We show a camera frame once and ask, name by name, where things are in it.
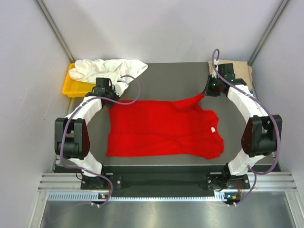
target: gray wall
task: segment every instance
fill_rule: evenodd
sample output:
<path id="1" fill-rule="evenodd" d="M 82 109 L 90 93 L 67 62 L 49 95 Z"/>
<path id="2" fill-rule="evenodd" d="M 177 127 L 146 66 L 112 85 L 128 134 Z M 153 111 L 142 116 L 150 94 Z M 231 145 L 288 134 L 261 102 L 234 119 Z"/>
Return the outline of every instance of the gray wall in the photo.
<path id="1" fill-rule="evenodd" d="M 75 59 L 248 60 L 278 0 L 44 0 Z"/>
<path id="2" fill-rule="evenodd" d="M 68 59 L 33 0 L 0 1 L 0 227 L 22 228 L 54 159 Z"/>
<path id="3" fill-rule="evenodd" d="M 281 163 L 304 201 L 304 1 L 293 0 L 253 64 L 260 99 L 283 118 Z"/>

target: yellow plastic container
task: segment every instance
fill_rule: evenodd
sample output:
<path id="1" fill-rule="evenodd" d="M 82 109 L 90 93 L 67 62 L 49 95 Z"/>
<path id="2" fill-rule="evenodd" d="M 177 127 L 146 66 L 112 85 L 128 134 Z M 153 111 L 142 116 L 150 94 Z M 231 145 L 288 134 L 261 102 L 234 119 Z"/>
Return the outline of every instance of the yellow plastic container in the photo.
<path id="1" fill-rule="evenodd" d="M 68 97 L 84 97 L 88 92 L 91 92 L 95 84 L 78 82 L 71 79 L 68 74 L 69 70 L 75 67 L 75 63 L 71 63 L 67 74 L 66 79 L 63 84 L 62 93 Z"/>

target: white towel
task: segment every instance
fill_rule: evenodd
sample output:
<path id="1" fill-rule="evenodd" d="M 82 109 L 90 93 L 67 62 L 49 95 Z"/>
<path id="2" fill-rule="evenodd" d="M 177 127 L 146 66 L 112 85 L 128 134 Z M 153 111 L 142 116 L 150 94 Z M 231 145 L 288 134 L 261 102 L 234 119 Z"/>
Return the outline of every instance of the white towel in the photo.
<path id="1" fill-rule="evenodd" d="M 97 77 L 107 77 L 111 79 L 113 85 L 116 84 L 120 76 L 131 75 L 138 77 L 148 68 L 148 65 L 139 60 L 127 59 L 111 59 L 111 60 L 77 60 L 75 68 L 69 70 L 71 79 L 87 82 L 91 84 L 96 83 Z M 124 77 L 122 79 L 126 83 L 130 83 L 133 79 Z"/>

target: vertical metal strip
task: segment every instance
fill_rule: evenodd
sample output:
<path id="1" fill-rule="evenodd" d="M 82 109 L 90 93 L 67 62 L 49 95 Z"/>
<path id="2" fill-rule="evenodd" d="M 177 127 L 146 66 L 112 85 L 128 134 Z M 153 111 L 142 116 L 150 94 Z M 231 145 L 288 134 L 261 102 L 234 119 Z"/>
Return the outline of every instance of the vertical metal strip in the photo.
<path id="1" fill-rule="evenodd" d="M 47 10 L 43 0 L 35 0 L 37 3 L 39 9 L 41 10 L 43 16 L 47 20 L 49 26 L 51 27 L 55 37 L 57 38 L 58 42 L 60 43 L 61 47 L 63 48 L 64 52 L 66 53 L 66 56 L 69 58 L 71 63 L 75 62 L 75 59 L 73 58 L 70 50 L 67 47 L 67 44 L 65 43 L 64 39 L 62 38 L 62 35 L 59 32 L 59 29 L 57 28 L 56 24 L 54 23 L 54 20 L 52 19 L 49 11 Z"/>
<path id="2" fill-rule="evenodd" d="M 289 2 L 290 2 L 290 0 L 282 0 L 281 1 L 278 9 L 276 10 L 276 12 L 275 12 L 274 16 L 272 17 L 269 25 L 267 26 L 265 32 L 263 33 L 259 43 L 257 44 L 257 46 L 255 48 L 255 51 L 253 52 L 253 54 L 251 55 L 251 57 L 248 61 L 249 66 L 251 66 L 253 64 L 253 62 L 255 61 L 257 55 L 259 54 L 262 47 L 264 46 L 264 44 L 265 44 L 267 38 L 269 37 L 270 33 L 272 32 L 273 28 L 275 27 L 275 25 L 277 24 L 277 22 L 281 18 L 282 14 L 285 11 Z"/>

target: red fabric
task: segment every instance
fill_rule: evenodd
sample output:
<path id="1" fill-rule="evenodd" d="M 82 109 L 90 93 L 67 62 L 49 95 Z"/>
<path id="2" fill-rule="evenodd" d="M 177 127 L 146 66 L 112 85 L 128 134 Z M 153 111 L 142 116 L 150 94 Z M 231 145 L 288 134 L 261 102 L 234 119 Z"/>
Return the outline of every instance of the red fabric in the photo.
<path id="1" fill-rule="evenodd" d="M 218 117 L 203 110 L 199 94 L 180 101 L 136 101 L 110 109 L 107 156 L 193 154 L 212 159 L 224 151 Z"/>

